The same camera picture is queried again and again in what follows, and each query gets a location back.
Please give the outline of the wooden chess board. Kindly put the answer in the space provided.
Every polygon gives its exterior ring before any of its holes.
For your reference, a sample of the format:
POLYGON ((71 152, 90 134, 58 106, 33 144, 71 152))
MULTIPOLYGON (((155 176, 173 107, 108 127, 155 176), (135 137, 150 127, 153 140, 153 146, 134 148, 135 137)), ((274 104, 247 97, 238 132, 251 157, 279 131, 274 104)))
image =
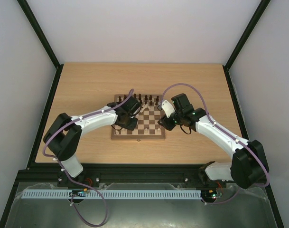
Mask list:
POLYGON ((149 103, 150 106, 154 106, 154 111, 145 110, 143 113, 137 113, 138 119, 137 125, 134 130, 125 130, 125 134, 121 134, 119 126, 115 126, 111 131, 112 140, 164 140, 166 138, 165 129, 158 124, 158 120, 164 115, 162 110, 158 109, 158 105, 161 101, 161 95, 156 94, 134 94, 141 105, 149 103), (148 128, 149 133, 145 134, 144 129, 148 128), (156 134, 156 130, 160 128, 161 134, 156 134))

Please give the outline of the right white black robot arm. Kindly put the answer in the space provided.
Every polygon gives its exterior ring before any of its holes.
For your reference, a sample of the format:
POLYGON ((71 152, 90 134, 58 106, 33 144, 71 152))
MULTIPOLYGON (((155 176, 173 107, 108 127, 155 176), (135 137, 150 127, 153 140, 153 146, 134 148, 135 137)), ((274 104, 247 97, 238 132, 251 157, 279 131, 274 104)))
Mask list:
POLYGON ((164 115, 158 124, 171 131, 176 126, 187 127, 189 132, 197 132, 210 139, 225 151, 231 161, 211 161, 201 167, 199 180, 205 186, 215 181, 233 181, 247 189, 253 184, 267 183, 268 167, 258 156, 263 154, 263 146, 257 141, 249 141, 230 132, 212 118, 202 108, 194 109, 186 94, 163 100, 158 105, 164 115))

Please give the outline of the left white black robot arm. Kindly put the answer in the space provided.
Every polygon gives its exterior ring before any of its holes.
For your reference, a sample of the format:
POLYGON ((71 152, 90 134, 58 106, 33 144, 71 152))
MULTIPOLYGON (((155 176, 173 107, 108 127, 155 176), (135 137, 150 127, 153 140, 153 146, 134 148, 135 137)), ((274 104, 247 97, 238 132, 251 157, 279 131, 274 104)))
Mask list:
POLYGON ((75 178, 83 172, 83 166, 75 154, 80 138, 104 126, 117 125, 132 131, 137 125, 136 114, 140 109, 140 102, 130 96, 122 102, 108 103, 92 113, 80 116, 62 113, 43 138, 45 148, 49 148, 54 158, 61 162, 62 168, 75 178))

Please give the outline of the pile of white pieces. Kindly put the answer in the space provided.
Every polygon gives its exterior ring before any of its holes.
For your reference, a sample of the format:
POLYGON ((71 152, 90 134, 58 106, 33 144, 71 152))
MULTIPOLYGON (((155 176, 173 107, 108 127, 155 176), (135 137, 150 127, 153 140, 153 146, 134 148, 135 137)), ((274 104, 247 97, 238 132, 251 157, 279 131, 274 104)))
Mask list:
POLYGON ((140 113, 143 113, 145 110, 154 111, 154 106, 150 106, 149 103, 144 103, 141 106, 140 113))

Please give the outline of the black aluminium frame rail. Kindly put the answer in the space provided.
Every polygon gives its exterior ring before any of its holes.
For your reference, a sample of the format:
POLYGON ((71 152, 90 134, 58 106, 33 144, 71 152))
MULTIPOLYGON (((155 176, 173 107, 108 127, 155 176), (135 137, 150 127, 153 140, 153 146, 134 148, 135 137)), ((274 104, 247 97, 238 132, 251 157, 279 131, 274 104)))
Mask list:
MULTIPOLYGON (((111 183, 170 183, 183 188, 200 190, 215 189, 219 185, 226 186, 223 178, 212 181, 203 180, 203 166, 173 164, 83 164, 83 172, 74 178, 75 181, 99 187, 111 183)), ((18 182, 51 182, 60 187, 73 188, 72 183, 60 170, 60 166, 52 163, 35 164, 25 170, 18 171, 18 182)))

